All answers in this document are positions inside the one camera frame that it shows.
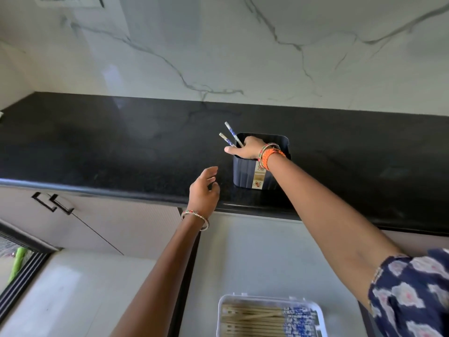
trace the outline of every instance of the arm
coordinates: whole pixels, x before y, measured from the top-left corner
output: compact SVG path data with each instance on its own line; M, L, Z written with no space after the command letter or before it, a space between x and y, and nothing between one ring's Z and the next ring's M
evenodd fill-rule
M257 158L264 142L247 137L243 148L229 154ZM280 154L268 159L278 181L336 275L365 307L376 269L401 250L359 212Z
M205 169L190 186L187 208L206 218L215 210L220 187L217 167ZM212 183L212 190L207 186ZM165 337L194 240L204 222L186 215L129 304L110 337Z

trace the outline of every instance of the beaded bangle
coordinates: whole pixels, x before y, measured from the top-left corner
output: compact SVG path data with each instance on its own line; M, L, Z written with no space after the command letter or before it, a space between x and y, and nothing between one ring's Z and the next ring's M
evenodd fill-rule
M200 215L197 212L194 212L193 210L188 210L188 209L184 210L181 214L181 220L184 220L184 218L187 214L192 214L192 215L198 216L200 219L204 220L204 223L206 226L203 225L203 227L201 227L200 231L205 231L206 229L209 228L209 221L203 215Z
M269 171L269 169L268 169L268 158L269 158L272 154L281 154L282 156L285 157L285 153L283 153L283 152L280 151L279 149L276 149L276 148L270 148L270 149L265 150L264 153L263 153L263 155L262 155L262 161L261 161L261 164L262 164L262 166L263 166L265 169L267 169L268 171Z
M269 147L275 147L276 149L281 150L281 147L278 146L276 143L268 143L268 144L265 144L265 145L261 148L261 151L260 151L260 153L259 153L259 158L257 159L257 160L259 161L259 166L260 166L261 169L268 170L268 169L265 168L265 167L263 166L263 164L262 164L262 155L264 154L265 150L267 150Z

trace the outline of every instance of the black cabinet handle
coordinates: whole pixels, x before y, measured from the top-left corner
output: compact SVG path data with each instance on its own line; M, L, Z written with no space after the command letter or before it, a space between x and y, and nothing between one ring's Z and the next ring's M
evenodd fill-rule
M40 194L41 194L41 193L37 191L37 192L35 192L35 194L34 194L31 198L33 198L34 200L36 200L37 202L39 202L41 205L43 205L43 206L44 206L45 208L47 208L49 211L54 212L54 211L56 210L57 207L50 207L50 206L48 206L48 204L42 202L42 201L39 199L39 195L40 195Z
M53 194L49 201L56 204L59 207L59 209L61 209L65 214L70 215L75 208L69 209L69 208L65 207L63 204L61 204L57 200L57 198L58 198L58 194Z

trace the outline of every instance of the black container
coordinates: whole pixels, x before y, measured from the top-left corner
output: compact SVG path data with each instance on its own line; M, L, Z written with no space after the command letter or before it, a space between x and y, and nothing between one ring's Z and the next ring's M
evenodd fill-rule
M285 156L288 159L291 159L290 153L288 151L289 140L287 137L280 135L267 135L264 133L241 132L237 134L237 137L241 142L244 142L245 138L248 136L260 138L265 143L278 144L278 146L281 148L281 151L285 153ZM279 187L277 181L274 179L274 176L268 170L266 171L264 178L258 180L263 180L262 187L253 187L254 182L256 182L254 178L256 165L259 165L257 159L246 159L238 157L236 155L234 155L233 158L233 182L236 186L261 190L274 190Z

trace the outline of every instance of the person's left hand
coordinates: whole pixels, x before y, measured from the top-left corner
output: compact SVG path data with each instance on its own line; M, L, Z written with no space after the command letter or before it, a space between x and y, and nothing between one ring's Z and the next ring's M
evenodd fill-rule
M206 219L214 212L220 197L220 186L215 181L217 172L218 167L204 169L190 186L187 209L203 215ZM211 183L212 190L209 190L207 186Z

